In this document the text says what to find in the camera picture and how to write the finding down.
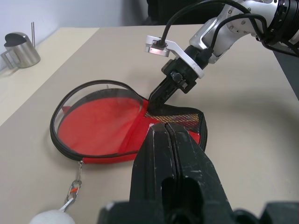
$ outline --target metal chain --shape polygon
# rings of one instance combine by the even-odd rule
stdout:
[[[60,209],[61,211],[65,211],[69,205],[73,204],[76,201],[79,189],[82,185],[81,173],[82,173],[82,166],[84,163],[83,163],[83,161],[80,161],[78,163],[79,163],[79,172],[78,172],[77,178],[71,183],[69,193],[67,194],[66,199],[65,199],[65,204]]]

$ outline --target jug handle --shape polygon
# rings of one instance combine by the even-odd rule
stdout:
[[[7,51],[5,51],[5,52],[3,52],[2,54],[1,54],[1,57],[3,58],[3,60],[5,61],[5,63],[7,64],[7,66],[8,66],[8,68],[9,69],[13,69],[14,68],[14,66],[11,64],[11,62],[9,61],[9,59],[8,59],[8,57],[7,57],[7,53],[9,52],[9,51],[11,51],[12,49],[10,49],[10,50],[7,50]]]

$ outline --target red pouch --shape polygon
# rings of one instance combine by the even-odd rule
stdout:
[[[68,93],[54,111],[50,135],[65,156],[84,163],[133,160],[148,129],[159,122],[186,128],[205,150],[204,115],[194,108],[163,105],[147,111],[148,100],[124,83],[97,80]]]

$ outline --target beige table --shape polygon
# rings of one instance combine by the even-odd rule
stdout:
[[[185,48],[198,29],[174,26],[168,39]],[[162,30],[98,30],[0,126],[2,223],[28,223],[61,207],[78,166],[52,145],[54,109],[69,90],[95,79],[125,82],[147,97],[164,78],[160,69],[168,59],[144,53],[145,37]],[[205,113],[206,153],[233,209],[258,215],[266,201],[299,200],[299,102],[273,53],[246,36],[197,82],[169,103]],[[84,166],[83,187],[68,210],[76,223],[94,224],[107,202],[127,200],[131,169],[132,162]]]

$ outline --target white ball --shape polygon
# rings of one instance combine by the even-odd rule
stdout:
[[[75,222],[65,212],[50,210],[34,216],[29,224],[75,224]]]

